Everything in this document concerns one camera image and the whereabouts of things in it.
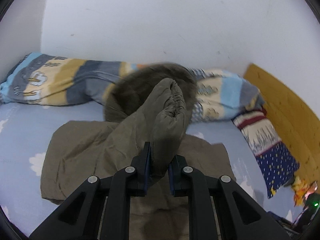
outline navy blue fabric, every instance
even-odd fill
[[[268,198],[273,196],[271,188],[277,191],[300,167],[282,141],[256,156],[256,160],[266,182]]]

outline pillowcase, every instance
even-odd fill
[[[237,116],[234,125],[241,130],[263,174],[268,198],[285,184],[300,167],[276,133],[270,120],[259,110]]]
[[[146,67],[121,61],[98,61],[30,53],[0,85],[0,104],[64,106],[94,100],[104,104],[113,84]],[[188,69],[198,85],[192,122],[230,120],[244,110],[260,108],[259,89],[226,70]]]

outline wooden headboard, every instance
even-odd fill
[[[320,120],[307,104],[274,76],[251,64],[244,78],[266,101],[267,117],[291,154],[300,162],[296,175],[320,181]]]

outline cloud pattern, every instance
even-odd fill
[[[196,136],[196,137],[198,137],[198,138],[200,138],[200,139],[204,139],[203,133],[200,133],[200,132],[194,133],[194,134],[191,134],[191,135]]]
[[[46,75],[44,75],[44,73],[37,71],[30,75],[30,78],[28,79],[28,81],[33,86],[41,86],[44,82],[47,81],[47,79],[48,78]]]
[[[290,222],[293,222],[291,210],[289,210],[289,212],[288,212],[287,216],[285,217],[285,219],[289,220]]]
[[[9,219],[9,210],[8,210],[7,206],[1,207],[1,208],[2,208],[5,216]]]
[[[2,129],[3,129],[3,125],[4,125],[8,120],[9,120],[9,119],[5,119],[5,120],[0,121],[0,133],[1,133]]]
[[[29,158],[31,164],[30,169],[33,170],[37,176],[41,176],[45,154],[46,153],[37,153],[34,157]]]
[[[246,192],[248,193],[248,195],[250,195],[250,197],[252,197],[255,201],[256,200],[256,196],[255,193],[252,189],[252,186],[248,185],[248,179],[247,176],[244,176],[244,181],[240,184],[240,187]]]

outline striped pillow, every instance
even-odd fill
[[[300,164],[276,133],[270,120],[260,110],[241,114],[233,123],[242,132],[263,174],[268,198],[285,184]]]

